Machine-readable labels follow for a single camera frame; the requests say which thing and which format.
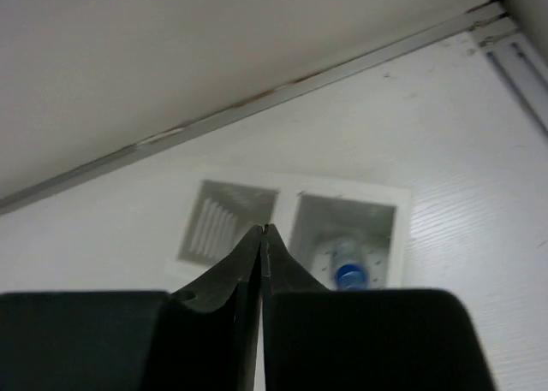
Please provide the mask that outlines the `clear blue cap marker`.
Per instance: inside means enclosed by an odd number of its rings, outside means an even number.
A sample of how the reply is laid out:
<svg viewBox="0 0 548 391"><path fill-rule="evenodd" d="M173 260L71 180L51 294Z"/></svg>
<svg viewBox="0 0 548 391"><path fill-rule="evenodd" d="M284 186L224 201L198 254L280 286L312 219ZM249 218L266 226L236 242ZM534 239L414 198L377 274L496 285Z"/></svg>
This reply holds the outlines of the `clear blue cap marker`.
<svg viewBox="0 0 548 391"><path fill-rule="evenodd" d="M358 240L341 237L332 242L331 275L338 291L367 289L369 273Z"/></svg>

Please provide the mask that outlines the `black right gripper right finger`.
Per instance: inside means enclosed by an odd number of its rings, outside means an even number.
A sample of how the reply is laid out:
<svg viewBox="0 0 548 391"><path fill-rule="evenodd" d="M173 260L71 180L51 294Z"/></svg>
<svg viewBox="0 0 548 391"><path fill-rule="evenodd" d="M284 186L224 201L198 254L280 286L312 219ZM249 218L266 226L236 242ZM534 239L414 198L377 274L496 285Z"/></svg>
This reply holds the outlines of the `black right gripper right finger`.
<svg viewBox="0 0 548 391"><path fill-rule="evenodd" d="M440 289L331 291L261 240L265 386L269 390L493 390L462 302Z"/></svg>

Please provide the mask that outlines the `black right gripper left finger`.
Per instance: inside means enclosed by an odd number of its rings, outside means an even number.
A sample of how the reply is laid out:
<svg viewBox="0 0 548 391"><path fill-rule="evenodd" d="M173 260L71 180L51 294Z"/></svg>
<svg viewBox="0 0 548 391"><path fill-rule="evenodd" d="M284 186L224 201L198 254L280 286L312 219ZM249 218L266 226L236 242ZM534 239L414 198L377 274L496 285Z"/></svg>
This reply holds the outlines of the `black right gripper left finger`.
<svg viewBox="0 0 548 391"><path fill-rule="evenodd" d="M173 293L3 294L2 389L252 389L261 238Z"/></svg>

